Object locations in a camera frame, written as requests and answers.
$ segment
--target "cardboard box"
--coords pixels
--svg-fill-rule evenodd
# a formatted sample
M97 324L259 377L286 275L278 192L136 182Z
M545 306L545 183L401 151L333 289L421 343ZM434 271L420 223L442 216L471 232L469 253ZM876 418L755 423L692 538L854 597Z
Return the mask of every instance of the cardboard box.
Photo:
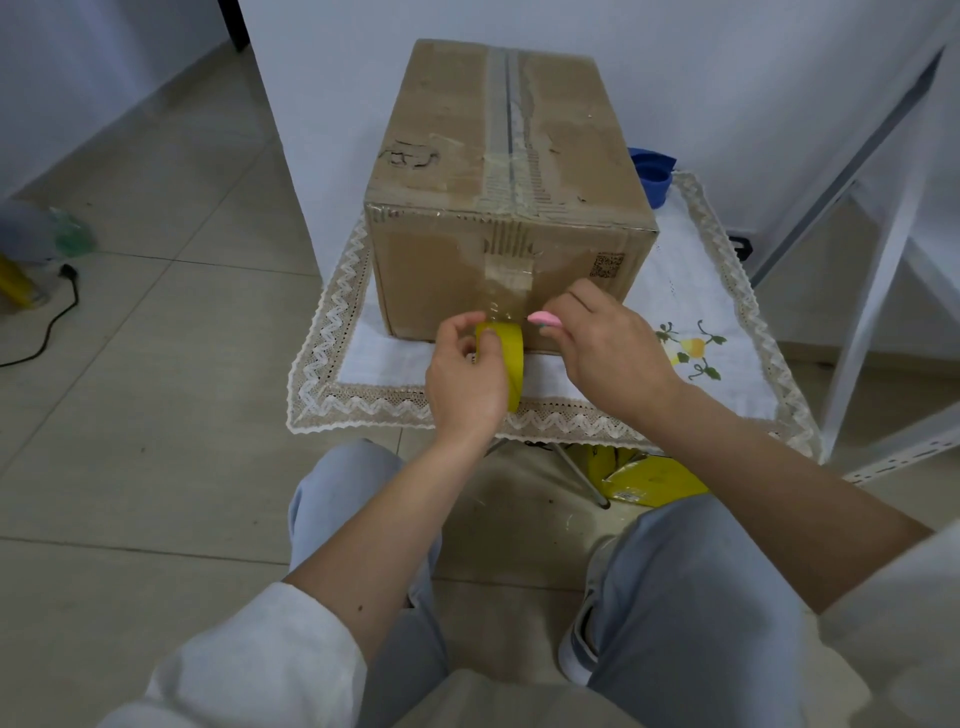
M622 301L657 237L592 59L445 40L414 46L365 211L387 330L426 341L578 278Z

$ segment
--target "floor tile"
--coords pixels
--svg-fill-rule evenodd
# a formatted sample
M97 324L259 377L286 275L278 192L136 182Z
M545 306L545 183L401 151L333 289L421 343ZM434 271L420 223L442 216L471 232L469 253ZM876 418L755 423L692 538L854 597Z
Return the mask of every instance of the floor tile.
M582 594L434 581L450 666L497 680L564 683L555 653Z
M163 112L162 120L259 141L275 137L274 116L252 48L198 79Z
M398 453L410 459L433 430L404 429ZM552 452L509 443L469 480L444 525L437 575L488 584L581 590L602 537L645 509L599 508Z
M286 509L336 442L293 435L308 276L175 262L0 478L0 535L285 562Z
M804 614L804 716L807 728L846 728L870 700L870 690L853 668L820 642L817 619Z
M0 541L0 724L95 725L284 567Z
M317 275L279 141L268 145L178 259Z
M80 273L81 302L54 325L47 351L0 369L0 473L10 458L93 360L167 266L164 260L95 253L70 261ZM29 356L50 320L73 302L59 265L37 276L52 300L42 308L0 315L0 358Z
M247 136L148 127L92 160L56 202L89 224L101 250L173 258L263 148Z
M832 369L791 364L815 413L826 397ZM865 369L840 431L835 454L846 455L960 401L960 379ZM960 518L960 448L893 471L864 490L932 528Z

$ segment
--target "packing tape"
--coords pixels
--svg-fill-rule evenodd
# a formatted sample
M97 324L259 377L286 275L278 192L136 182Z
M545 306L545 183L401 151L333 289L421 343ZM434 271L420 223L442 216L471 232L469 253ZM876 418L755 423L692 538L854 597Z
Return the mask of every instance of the packing tape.
M505 324L498 321L485 321L477 324L477 359L483 356L480 349L480 334L488 328L500 337L500 347L503 349L503 362L507 365L507 381L510 383L510 398L507 400L507 410L516 412L520 406L520 393L523 391L523 334L520 324Z

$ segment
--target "lace trim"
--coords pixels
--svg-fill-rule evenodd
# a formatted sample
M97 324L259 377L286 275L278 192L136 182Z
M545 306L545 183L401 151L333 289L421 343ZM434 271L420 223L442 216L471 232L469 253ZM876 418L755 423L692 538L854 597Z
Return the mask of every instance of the lace trim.
M736 301L737 317L756 347L779 402L775 421L758 421L791 448L821 457L820 433L777 342L760 318L754 291L733 246L717 221L703 188L691 173L677 173L691 218L700 231L724 286ZM363 305L372 269L363 220L357 223L329 285L321 296L310 332L288 380L287 427L292 432L322 432L338 427L433 426L421 387L341 384L340 365ZM511 440L585 443L657 449L642 435L582 400L523 400L498 433Z

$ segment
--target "finger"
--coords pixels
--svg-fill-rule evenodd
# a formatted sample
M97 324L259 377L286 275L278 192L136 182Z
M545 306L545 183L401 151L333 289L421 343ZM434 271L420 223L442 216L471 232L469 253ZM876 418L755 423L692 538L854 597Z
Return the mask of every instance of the finger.
M486 318L487 314L483 311L471 311L441 321L440 327L437 328L437 348L434 353L458 352L457 342L460 340L460 334L475 327Z
M462 336L459 341L457 341L457 351L460 352L461 356L467 356L469 353L474 353L477 351L477 339L476 336Z
M480 339L477 341L477 350L480 352L477 363L481 367L502 367L504 365L503 344L493 329L487 328L480 334Z
M578 333L583 332L584 327L589 326L590 312L569 292L548 301L543 310L559 318L564 323L564 328L573 334L574 338Z
M590 279L574 280L566 290L579 299L590 311L603 311L616 303L613 296L601 291Z
M540 335L557 342L557 346L560 347L560 355L564 358L566 370L569 372L577 359L577 345L573 343L573 337L570 336L568 331L555 327L541 328Z

